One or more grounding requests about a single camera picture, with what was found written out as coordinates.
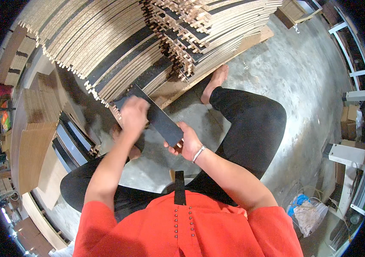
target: cable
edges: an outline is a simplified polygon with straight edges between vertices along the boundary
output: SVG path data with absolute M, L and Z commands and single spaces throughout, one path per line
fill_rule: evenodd
M 294 196 L 294 199 L 298 196 L 298 194 L 300 193 L 300 191 L 301 191 L 301 190 L 303 190 L 303 189 L 305 189 L 305 188 L 314 189 L 314 193 L 316 192 L 316 193 L 318 194 L 319 198 L 316 198 L 316 197 L 310 197 L 310 198 L 316 198 L 316 199 L 318 199 L 318 200 L 319 200 L 319 202 L 320 202 L 320 203 L 324 204 L 324 203 L 322 202 L 322 200 L 321 200 L 321 194 L 324 194 L 324 192 L 322 192 L 321 190 L 316 189 L 315 187 L 312 187 L 312 186 L 310 186 L 310 185 L 306 185 L 306 186 L 303 186 L 302 188 L 299 188 L 299 189 L 298 189 L 298 191 L 297 191 L 297 193 L 296 193 L 296 195 Z M 337 204 L 337 202 L 336 202 L 334 199 L 332 199 L 332 198 L 330 198 L 330 197 L 327 197 L 327 198 L 328 198 L 329 200 L 331 200 L 331 202 L 332 202 L 332 203 L 334 203 L 334 204 L 335 204 L 335 206 L 337 207 L 337 211 L 339 211 L 339 213 L 341 213 L 342 220 L 344 221 L 345 226 L 346 226 L 346 229 L 348 230 L 348 241 L 349 241 L 349 243 L 351 243 L 351 242 L 352 242 L 352 238 L 351 238 L 351 234 L 350 234 L 350 229 L 349 229 L 349 227 L 348 227 L 348 223 L 347 223 L 347 222 L 346 222 L 346 220 L 345 220 L 344 214 L 343 214 L 343 213 L 342 213 L 342 211 L 338 208 L 338 204 Z M 292 201 L 292 202 L 291 202 L 291 207 L 298 206 L 298 207 L 302 207 L 302 208 L 315 208 L 315 207 L 301 206 L 301 205 L 299 205 L 299 204 L 293 204 L 293 202 L 294 202 L 294 201 Z

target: plastic bag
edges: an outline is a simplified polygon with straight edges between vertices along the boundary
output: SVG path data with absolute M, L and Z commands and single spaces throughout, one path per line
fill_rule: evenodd
M 318 229 L 327 212 L 328 207 L 313 198 L 304 201 L 301 206 L 295 207 L 294 215 L 304 237 L 311 235 Z
M 355 119 L 357 137 L 362 136 L 362 125 L 364 124 L 364 119 L 362 118 L 362 112 L 357 110 L 357 117 Z

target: white metal frame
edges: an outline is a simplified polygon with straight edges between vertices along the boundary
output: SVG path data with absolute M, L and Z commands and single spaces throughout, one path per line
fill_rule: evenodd
M 346 92 L 345 99 L 347 102 L 365 101 L 365 90 Z
M 341 47 L 342 49 L 342 52 L 344 53 L 344 56 L 345 56 L 345 59 L 346 61 L 348 62 L 348 65 L 349 65 L 349 69 L 351 70 L 351 72 L 349 73 L 349 76 L 354 78 L 354 81 L 355 81 L 355 87 L 356 89 L 359 91 L 360 90 L 360 81 L 359 81 L 359 78 L 358 76 L 362 76 L 362 75 L 365 75 L 365 69 L 364 70 L 360 70 L 360 71 L 355 71 L 354 69 L 354 65 L 352 64 L 352 60 L 349 58 L 349 55 L 348 55 L 348 52 L 347 50 L 345 49 L 344 45 L 342 44 L 342 41 L 341 39 L 339 38 L 339 35 L 338 35 L 338 31 L 343 29 L 343 28 L 346 28 L 348 27 L 349 28 L 349 31 L 351 32 L 355 42 L 357 43 L 357 46 L 360 50 L 360 53 L 361 53 L 361 56 L 362 56 L 362 59 L 364 60 L 364 63 L 365 63 L 365 55 L 362 51 L 362 48 L 361 48 L 361 45 L 360 45 L 360 41 L 359 39 L 357 38 L 356 34 L 352 32 L 352 29 L 351 27 L 348 25 L 348 23 L 346 22 L 345 20 L 345 17 L 343 15 L 341 15 L 342 19 L 344 20 L 343 22 L 341 23 L 338 23 L 336 24 L 335 26 L 333 26 L 330 30 L 329 30 L 329 33 L 330 34 L 334 34 L 335 38 L 337 39 L 338 43 L 339 43 L 339 46 Z
M 350 146 L 333 144 L 328 159 L 356 169 L 364 170 L 365 150 Z

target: leg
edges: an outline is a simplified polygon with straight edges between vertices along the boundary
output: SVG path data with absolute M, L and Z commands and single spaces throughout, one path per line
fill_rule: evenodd
M 89 181 L 103 158 L 104 155 L 87 162 L 68 173 L 61 180 L 60 191 L 62 197 L 71 207 L 79 212 L 82 211 L 82 206 L 84 205 L 85 192 L 87 191 Z M 118 185 L 113 199 L 115 218 L 119 222 L 131 213 L 144 209 L 152 200 L 160 196 L 163 196 L 163 194 Z
M 216 154 L 261 179 L 282 141 L 286 112 L 278 102 L 262 95 L 220 87 L 227 74 L 225 65 L 216 70 L 201 97 L 203 103 L 209 102 L 231 122 Z M 235 204 L 204 171 L 187 185 L 187 189 Z

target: concrete floor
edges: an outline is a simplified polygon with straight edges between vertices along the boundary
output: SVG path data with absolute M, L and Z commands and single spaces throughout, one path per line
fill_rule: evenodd
M 230 72 L 223 87 L 264 95 L 284 106 L 288 118 L 285 135 L 261 181 L 286 208 L 301 185 L 316 186 L 326 195 L 333 191 L 334 166 L 322 158 L 322 147 L 340 140 L 341 92 L 350 90 L 351 84 L 345 61 L 322 18 L 316 16 L 298 25 L 299 34 L 288 30 L 274 15 L 268 26 L 275 36 L 228 62 Z M 78 83 L 84 92 L 83 82 Z M 174 121 L 187 122 L 202 143 L 215 151 L 231 124 L 211 106 L 200 103 L 202 90 L 200 86 L 192 88 L 165 112 Z M 84 126 L 101 141 L 102 152 L 107 152 L 114 122 L 110 112 L 97 105 L 91 95 L 71 93 L 77 109 L 84 114 Z M 184 170 L 192 177 L 200 171 L 195 164 L 169 154 L 155 130 L 144 134 L 142 156 L 126 165 L 121 185 L 161 192 L 170 183 L 170 168 Z M 55 217 L 55 224 L 68 239 L 75 237 L 79 213 L 61 197 L 47 213 Z

